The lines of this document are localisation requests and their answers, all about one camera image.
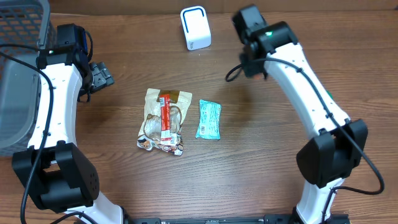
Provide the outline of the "teal tissue pack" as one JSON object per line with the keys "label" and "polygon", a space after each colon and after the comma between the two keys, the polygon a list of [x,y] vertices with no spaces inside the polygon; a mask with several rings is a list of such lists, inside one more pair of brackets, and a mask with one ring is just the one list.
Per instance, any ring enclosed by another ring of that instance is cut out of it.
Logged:
{"label": "teal tissue pack", "polygon": [[220,140],[220,120],[222,106],[218,103],[200,100],[200,119],[196,138]]}

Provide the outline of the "brown snack bag red label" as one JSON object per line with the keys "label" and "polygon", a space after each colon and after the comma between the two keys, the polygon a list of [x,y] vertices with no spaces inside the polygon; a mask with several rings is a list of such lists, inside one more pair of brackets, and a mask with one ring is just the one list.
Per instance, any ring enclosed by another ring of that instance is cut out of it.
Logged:
{"label": "brown snack bag red label", "polygon": [[137,137],[139,148],[154,148],[175,156],[183,154],[182,124],[192,94],[178,90],[149,88],[145,96],[144,121]]}

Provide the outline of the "green lid jar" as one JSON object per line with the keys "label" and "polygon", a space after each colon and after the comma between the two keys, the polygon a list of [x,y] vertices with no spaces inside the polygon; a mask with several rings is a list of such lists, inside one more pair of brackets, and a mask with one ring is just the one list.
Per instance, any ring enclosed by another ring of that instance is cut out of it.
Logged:
{"label": "green lid jar", "polygon": [[331,92],[328,91],[328,90],[327,90],[326,92],[328,93],[329,97],[330,97],[332,100],[334,100],[334,99],[333,99],[333,95],[331,94]]}

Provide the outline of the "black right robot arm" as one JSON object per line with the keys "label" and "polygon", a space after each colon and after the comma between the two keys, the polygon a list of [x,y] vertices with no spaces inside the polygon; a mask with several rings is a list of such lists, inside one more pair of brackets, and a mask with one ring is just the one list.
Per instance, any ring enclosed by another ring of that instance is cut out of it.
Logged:
{"label": "black right robot arm", "polygon": [[339,187],[357,167],[368,136],[364,121],[352,121],[333,101],[309,65],[298,38],[282,21],[270,25],[255,5],[232,18],[244,45],[237,69],[252,78],[271,76],[296,110],[308,137],[297,153],[305,179],[291,215],[266,215],[265,223],[349,223],[330,212]]}

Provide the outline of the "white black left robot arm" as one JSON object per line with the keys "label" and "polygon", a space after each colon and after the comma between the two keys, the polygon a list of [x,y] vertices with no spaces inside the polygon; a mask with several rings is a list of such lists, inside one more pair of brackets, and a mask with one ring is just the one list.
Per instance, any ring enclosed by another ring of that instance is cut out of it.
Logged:
{"label": "white black left robot arm", "polygon": [[22,223],[27,199],[39,210],[62,213],[57,223],[68,217],[84,223],[129,223],[125,210],[100,191],[96,168],[76,143],[80,97],[114,84],[106,65],[92,62],[92,55],[90,33],[64,24],[57,27],[55,47],[40,50],[31,67],[41,81],[35,129],[27,149],[12,156],[12,168],[25,188]]}

